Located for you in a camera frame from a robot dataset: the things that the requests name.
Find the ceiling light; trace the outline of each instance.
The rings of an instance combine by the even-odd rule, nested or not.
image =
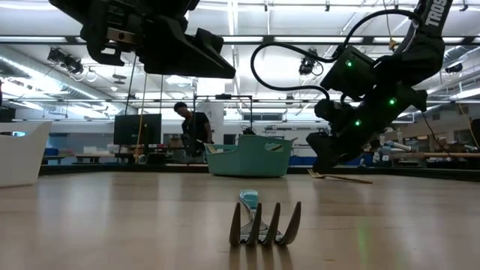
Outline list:
[[[25,11],[56,11],[57,8],[51,4],[45,5],[22,5],[22,4],[0,4],[0,8],[25,10]]]
[[[343,43],[345,37],[275,37],[275,41],[278,42],[291,42],[291,43]],[[363,37],[351,37],[350,43],[361,43]]]
[[[226,43],[263,42],[263,37],[226,36],[222,38],[223,38],[223,42],[226,42]]]
[[[391,38],[393,38],[398,43],[401,43],[402,41],[404,41],[403,37],[391,37]],[[374,43],[389,43],[390,42],[390,37],[375,37],[373,39],[373,42]]]
[[[190,85],[192,83],[192,80],[190,78],[185,78],[177,75],[170,76],[165,81],[170,85]]]
[[[45,43],[67,43],[65,37],[20,37],[20,36],[0,36],[0,42],[45,42]]]
[[[15,105],[19,105],[19,106],[22,106],[22,107],[27,107],[29,109],[33,109],[33,110],[43,110],[44,108],[42,108],[41,106],[38,106],[37,104],[35,103],[31,103],[31,102],[22,102],[22,103],[19,103],[19,102],[11,102],[12,104],[15,104]]]
[[[320,13],[325,13],[325,7],[324,5],[300,5],[300,4],[276,4],[274,6],[271,6],[270,8],[273,11],[302,11],[302,12],[320,12]],[[330,5],[330,10],[329,12],[337,12],[337,13],[370,13],[370,12],[376,12],[376,11],[382,11],[384,9],[383,6],[378,6],[378,7],[355,7],[355,6],[338,6],[338,5]]]
[[[475,89],[471,89],[471,90],[464,90],[464,91],[462,91],[458,94],[453,94],[448,99],[451,100],[451,101],[456,101],[456,100],[459,100],[459,99],[462,99],[462,98],[469,98],[469,97],[476,96],[476,95],[480,95],[480,88],[475,88]]]
[[[445,43],[460,43],[465,39],[465,37],[443,37]]]
[[[81,106],[71,106],[68,108],[68,111],[75,113],[79,116],[86,116],[89,118],[105,118],[106,117],[103,113],[95,112],[92,109],[86,109]]]

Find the blue bin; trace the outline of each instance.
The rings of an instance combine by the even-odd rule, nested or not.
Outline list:
[[[287,174],[292,141],[244,135],[238,139],[238,145],[205,145],[205,149],[211,174],[281,177]]]

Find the cable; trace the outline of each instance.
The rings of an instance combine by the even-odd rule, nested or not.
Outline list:
[[[387,15],[387,14],[398,14],[398,15],[404,15],[406,17],[409,17],[411,20],[415,20],[419,26],[423,26],[424,22],[422,21],[422,18],[418,15],[415,14],[411,11],[408,10],[380,10],[375,13],[372,13],[363,19],[361,19],[357,24],[353,26],[353,28],[350,30],[349,34],[345,37],[345,41],[343,42],[342,45],[340,45],[340,48],[338,50],[344,50],[347,48],[347,45],[350,42],[350,38],[352,38],[353,34],[355,31],[362,26],[362,24],[366,23],[368,20],[371,20],[375,17],[382,16],[382,15]],[[330,100],[329,93],[326,89],[324,89],[321,86],[317,85],[300,85],[300,86],[291,86],[291,87],[278,87],[278,86],[273,86],[268,84],[267,82],[263,81],[260,76],[258,75],[257,71],[255,70],[255,58],[257,57],[258,53],[265,49],[266,47],[282,47],[288,50],[292,50],[296,53],[300,53],[304,56],[307,56],[313,60],[316,60],[318,62],[323,62],[323,63],[333,63],[338,60],[338,57],[340,56],[340,53],[337,53],[336,55],[334,54],[334,57],[332,58],[323,58],[319,57],[318,55],[313,55],[303,49],[300,49],[296,46],[281,43],[281,42],[270,42],[270,43],[264,43],[260,46],[258,46],[252,53],[252,56],[250,58],[250,69],[252,70],[252,74],[255,77],[255,79],[262,85],[265,86],[268,89],[275,90],[275,91],[283,91],[283,92],[290,92],[290,91],[298,91],[298,90],[309,90],[309,89],[316,89],[320,92],[322,92],[325,95],[326,100]]]
[[[350,38],[352,38],[352,36],[353,36],[353,33],[355,33],[355,31],[360,26],[362,26],[362,24],[366,23],[368,20],[371,20],[375,17],[382,16],[382,15],[387,15],[387,14],[397,14],[397,15],[403,15],[405,17],[409,17],[411,20],[414,20],[418,23],[418,27],[421,27],[425,24],[424,21],[422,20],[422,18],[418,14],[413,13],[412,11],[408,11],[408,10],[380,10],[380,11],[377,11],[375,13],[372,13],[372,14],[366,16],[365,18],[363,18],[359,22],[357,22],[357,24],[355,24],[353,26],[352,30],[350,30],[348,35],[345,37],[345,41],[343,42],[343,47],[347,47],[348,43],[350,42]]]
[[[136,64],[137,64],[137,55],[135,55],[135,60],[133,60],[132,74],[131,74],[131,77],[130,77],[130,85],[128,86],[127,104],[125,105],[124,116],[127,115],[127,111],[128,111],[128,102],[130,102],[130,94],[131,94],[131,91],[132,91],[132,83],[134,82],[134,73],[135,73]]]
[[[316,64],[319,65],[319,66],[322,68],[322,71],[320,71],[320,73],[314,73],[314,72],[312,71],[312,74],[313,74],[314,76],[316,76],[316,77],[322,76],[323,72],[325,71],[325,68],[323,68],[323,64],[320,63],[319,61],[317,61]]]
[[[145,73],[145,82],[143,84],[143,97],[142,97],[142,111],[140,113],[140,125],[138,127],[138,137],[136,138],[136,148],[135,148],[135,163],[138,162],[138,148],[140,145],[140,137],[142,136],[142,125],[143,125],[143,107],[145,106],[145,96],[147,92],[147,78],[148,74]]]
[[[285,43],[280,43],[280,42],[271,42],[271,43],[264,43],[260,46],[258,46],[258,48],[256,48],[254,51],[253,51],[253,54],[252,54],[252,57],[250,59],[250,69],[252,70],[252,74],[253,76],[255,77],[255,79],[262,85],[262,86],[265,86],[266,88],[268,89],[272,89],[272,90],[276,90],[276,91],[282,91],[282,92],[290,92],[290,91],[297,91],[297,90],[307,90],[307,89],[316,89],[320,92],[322,92],[324,95],[325,95],[325,98],[327,100],[330,100],[330,95],[329,95],[329,92],[324,89],[323,87],[321,86],[317,86],[317,85],[300,85],[300,86],[290,86],[290,87],[278,87],[278,86],[273,86],[273,85],[269,85],[267,82],[263,81],[260,76],[258,75],[257,71],[255,70],[255,58],[257,57],[258,53],[265,49],[266,47],[283,47],[285,49],[289,49],[289,50],[292,50],[294,52],[297,52],[297,53],[301,53],[303,54],[304,56],[307,56],[307,57],[310,57],[314,60],[317,60],[317,61],[321,61],[321,62],[334,62],[335,60],[333,59],[327,59],[327,58],[322,58],[322,57],[319,57],[317,55],[313,55],[307,51],[304,51],[303,49],[300,49],[300,48],[297,48],[295,46],[292,46],[292,45],[289,45],[289,44],[285,44]]]
[[[386,11],[388,10],[388,8],[387,8],[387,3],[385,2],[385,0],[383,0],[383,7],[385,8]],[[390,18],[389,18],[389,15],[387,15],[387,29],[388,29],[388,36],[390,37],[390,40],[392,40],[392,31],[390,30]]]
[[[345,105],[345,98],[347,98],[347,95],[343,93],[340,97],[340,104]]]
[[[454,158],[452,157],[452,155],[450,154],[450,152],[443,146],[440,144],[440,142],[438,141],[437,137],[435,136],[435,133],[434,133],[434,130],[432,129],[432,127],[430,126],[430,124],[428,124],[428,120],[427,120],[427,116],[421,112],[421,114],[423,115],[423,119],[425,120],[425,123],[427,124],[427,127],[428,129],[430,130],[430,132],[432,133],[432,136],[433,136],[433,139],[435,140],[435,143],[440,147],[440,149],[442,151],[444,151],[445,153],[447,153],[447,155],[452,159],[454,160]]]
[[[130,102],[130,94],[132,91],[132,83],[134,82],[134,73],[135,73],[136,63],[137,63],[137,54],[135,54],[135,59],[133,60],[132,74],[130,77],[130,85],[128,86],[127,103],[125,104],[124,116],[126,116],[128,112],[128,102]],[[122,145],[118,147],[118,155],[120,155],[121,153],[122,153]]]

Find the ceiling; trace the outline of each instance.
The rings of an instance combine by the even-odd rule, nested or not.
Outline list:
[[[325,12],[324,1],[313,0],[268,0],[268,12],[265,12],[264,0],[202,0],[196,10],[188,14],[189,25],[188,34],[194,34],[197,28],[207,29],[216,35],[331,35],[344,36],[359,20],[367,16],[372,11],[383,9],[382,0],[330,0],[330,11]],[[460,12],[462,1],[454,1],[447,23],[445,25],[444,36],[477,36],[480,34],[480,0],[466,1],[469,9]],[[394,7],[394,1],[386,1],[388,8]],[[399,0],[400,8],[408,9],[416,5],[417,1]],[[410,22],[407,22],[402,16],[391,15],[388,17],[388,24],[394,36],[403,36],[407,33]],[[152,75],[147,77],[143,72],[143,66],[135,61],[132,53],[124,53],[122,59],[127,63],[124,67],[105,66],[96,63],[90,58],[89,53],[83,45],[34,45],[34,44],[2,44],[1,36],[19,35],[19,36],[78,36],[82,26],[71,19],[69,16],[56,10],[46,0],[30,1],[4,1],[0,0],[0,57],[9,57],[15,55],[15,59],[23,67],[31,68],[41,74],[47,74],[52,80],[75,86],[75,89],[87,92],[97,98],[104,99],[125,99],[127,98],[130,84],[130,93],[135,94],[137,98],[143,96],[145,90],[148,94],[147,99],[182,99],[192,98],[193,88],[190,85],[178,85],[168,80],[169,76]],[[386,16],[377,17],[370,22],[365,23],[355,35],[364,36],[388,36]],[[47,60],[51,48],[60,48],[61,51],[82,60],[86,70],[90,68],[91,72],[86,72],[80,76],[71,76],[65,69],[54,66]],[[300,46],[306,50],[315,48],[320,56],[330,56],[335,50],[335,46],[309,45]],[[372,58],[378,58],[384,54],[390,54],[387,46],[357,46],[362,52],[367,53]],[[257,48],[254,45],[235,45],[224,46],[221,55],[230,63],[233,62],[233,54],[238,57],[237,80],[239,81],[239,95],[253,95],[259,99],[274,100],[284,99],[287,94],[294,94],[295,99],[319,99],[317,91],[303,91],[301,93],[286,93],[269,90],[261,86],[253,77],[250,70],[250,57]],[[476,87],[476,71],[480,66],[480,56],[477,52],[464,56],[464,69],[456,74],[437,74],[429,80],[423,82],[418,87],[422,89],[433,89],[430,99],[432,101],[448,101],[451,95],[457,94],[460,90],[457,81],[465,79],[465,86],[468,88]],[[268,83],[276,86],[297,86],[301,83],[311,84],[319,83],[322,77],[300,77],[299,65],[302,56],[281,48],[267,48],[259,54],[259,60],[256,67],[259,75]],[[124,79],[124,85],[116,85],[113,74],[119,74],[127,77]],[[213,82],[202,80],[199,84],[205,88],[215,88]],[[222,81],[221,87],[224,92],[234,94],[234,87],[231,81]],[[476,98],[476,92],[466,95],[469,100]],[[17,98],[58,98],[58,96],[49,94],[39,94],[37,92],[20,92],[12,97]],[[89,99],[91,97],[82,96],[77,99]],[[62,103],[48,103],[49,105],[64,106]],[[114,103],[112,107],[117,109],[110,113],[119,113],[125,103]],[[173,103],[165,103],[163,108],[172,107]],[[257,103],[257,107],[285,109],[287,105],[284,102],[278,103]],[[291,110],[300,110],[304,107],[303,103],[296,103],[288,106]],[[141,107],[140,102],[132,103],[131,108]],[[149,112],[155,112],[160,107],[159,103],[148,102],[145,107],[151,107]],[[304,109],[300,113],[312,113],[311,110]]]

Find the person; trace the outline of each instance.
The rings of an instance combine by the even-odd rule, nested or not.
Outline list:
[[[212,128],[210,127],[210,121],[207,115],[203,112],[191,112],[187,104],[178,102],[173,107],[176,113],[185,118],[181,124],[181,129],[184,135],[188,135],[190,138],[200,140],[203,143],[213,143],[212,141]]]

